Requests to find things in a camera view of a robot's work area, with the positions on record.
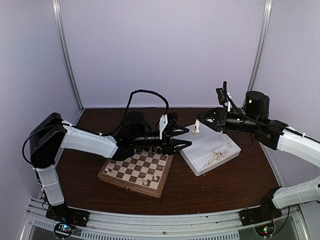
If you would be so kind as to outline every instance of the white tray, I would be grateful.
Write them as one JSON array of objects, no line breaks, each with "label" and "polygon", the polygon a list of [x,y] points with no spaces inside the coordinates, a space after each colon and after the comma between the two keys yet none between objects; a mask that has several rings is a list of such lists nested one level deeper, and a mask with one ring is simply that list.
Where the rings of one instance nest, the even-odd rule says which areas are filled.
[{"label": "white tray", "polygon": [[194,125],[187,126],[188,133],[176,136],[192,142],[180,153],[196,176],[200,176],[237,157],[241,148],[223,133],[215,132],[201,124],[200,133],[192,134]]}]

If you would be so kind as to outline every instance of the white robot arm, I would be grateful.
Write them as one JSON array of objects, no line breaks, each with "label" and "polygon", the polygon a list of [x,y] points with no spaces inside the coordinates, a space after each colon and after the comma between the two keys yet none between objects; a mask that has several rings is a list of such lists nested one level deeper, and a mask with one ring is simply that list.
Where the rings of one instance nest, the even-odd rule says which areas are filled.
[{"label": "white robot arm", "polygon": [[[164,114],[159,120],[159,130],[152,130],[141,112],[130,112],[121,120],[115,136],[86,130],[61,118],[58,113],[49,115],[38,125],[23,144],[24,159],[33,165],[38,182],[49,205],[47,218],[78,226],[86,226],[88,212],[69,208],[59,183],[55,158],[59,149],[73,149],[100,155],[115,161],[124,161],[137,148],[157,148],[162,154],[173,155],[191,145],[191,142],[173,139],[188,132],[177,124],[176,113]],[[30,161],[24,154],[30,141]]]},{"label": "white robot arm", "polygon": [[[320,141],[300,133],[286,123],[270,120],[269,97],[258,91],[248,91],[242,109],[237,108],[227,94],[227,83],[216,89],[219,103],[197,115],[197,120],[216,132],[226,130],[254,134],[263,145],[298,156],[320,168]],[[256,224],[280,217],[279,209],[320,200],[320,176],[291,187],[271,189],[260,202],[260,207],[240,211],[242,225]]]},{"label": "white robot arm", "polygon": [[[283,135],[279,137],[277,150],[298,156],[320,168],[320,144],[304,136],[283,130]],[[320,176],[295,186],[281,187],[274,193],[272,202],[277,209],[281,209],[294,204],[319,201],[319,184]]]}]

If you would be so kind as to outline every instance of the chessboard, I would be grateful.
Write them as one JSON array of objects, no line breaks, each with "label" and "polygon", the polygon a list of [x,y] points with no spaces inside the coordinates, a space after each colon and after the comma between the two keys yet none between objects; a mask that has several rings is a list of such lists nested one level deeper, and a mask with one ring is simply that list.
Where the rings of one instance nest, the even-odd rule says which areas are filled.
[{"label": "chessboard", "polygon": [[142,150],[124,161],[108,159],[98,178],[125,190],[160,198],[169,174],[173,155]]}]

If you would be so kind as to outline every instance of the lavender wall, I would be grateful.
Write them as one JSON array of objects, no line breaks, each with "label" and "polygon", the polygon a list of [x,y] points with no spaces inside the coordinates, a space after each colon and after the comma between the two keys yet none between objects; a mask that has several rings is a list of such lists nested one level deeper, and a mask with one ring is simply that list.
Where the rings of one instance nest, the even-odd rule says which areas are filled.
[{"label": "lavender wall", "polygon": [[[255,89],[270,97],[270,118],[320,139],[320,1],[273,1],[269,34]],[[287,153],[269,151],[284,186],[320,175],[320,169]],[[302,206],[319,239],[320,205]]]},{"label": "lavender wall", "polygon": [[0,1],[0,239],[17,239],[40,188],[21,147],[51,112],[78,115],[51,1]]},{"label": "lavender wall", "polygon": [[[242,105],[264,1],[62,0],[63,24],[82,103],[124,107],[150,89],[171,106],[218,105],[228,81]],[[163,106],[141,94],[133,106]]]}]

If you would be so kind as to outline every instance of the wooden table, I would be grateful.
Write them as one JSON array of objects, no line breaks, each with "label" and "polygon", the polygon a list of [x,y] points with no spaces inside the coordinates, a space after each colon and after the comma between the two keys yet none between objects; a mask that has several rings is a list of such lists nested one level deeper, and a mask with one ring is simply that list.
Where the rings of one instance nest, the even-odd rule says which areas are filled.
[{"label": "wooden table", "polygon": [[[178,113],[178,124],[192,125],[206,108],[171,108]],[[134,108],[155,124],[162,108]],[[122,118],[124,109],[86,109],[78,126],[108,133]],[[236,133],[236,141],[251,142],[248,133]],[[177,215],[212,213],[242,209],[260,204],[265,193],[278,186],[274,173],[258,142],[242,146],[233,160],[195,176],[179,153],[173,163],[162,197],[155,198],[114,186],[98,179],[105,163],[101,156],[65,149],[57,172],[66,202],[71,207],[119,214]]]}]

